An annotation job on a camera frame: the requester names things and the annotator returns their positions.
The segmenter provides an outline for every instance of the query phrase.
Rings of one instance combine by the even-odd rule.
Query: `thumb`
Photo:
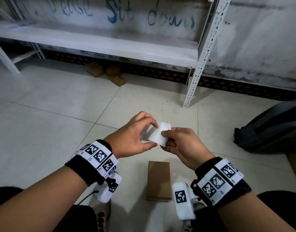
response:
[[[178,132],[175,130],[166,130],[166,131],[162,131],[161,135],[165,138],[171,138],[174,139],[175,141],[179,139],[178,137]]]
[[[155,142],[147,142],[147,143],[143,143],[143,152],[151,150],[152,148],[156,147],[158,144],[156,144]]]

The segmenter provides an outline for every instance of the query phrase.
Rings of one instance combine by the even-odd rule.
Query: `gray bag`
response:
[[[296,151],[296,99],[281,102],[234,130],[234,143],[248,152]]]

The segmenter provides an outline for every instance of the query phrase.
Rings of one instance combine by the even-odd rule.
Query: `white tiled floor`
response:
[[[124,74],[127,84],[119,88],[79,65],[29,60],[21,66],[16,75],[0,64],[0,186],[28,187],[82,145],[104,138],[144,110],[158,121],[194,129],[212,152],[245,174],[254,193],[296,192],[296,176],[284,154],[250,154],[233,143],[234,128],[277,101],[198,88],[191,107],[183,109],[182,84]],[[111,231],[180,231],[173,202],[145,199],[149,160],[170,162],[172,182],[195,179],[193,171],[160,147],[120,159],[123,180],[112,198]]]

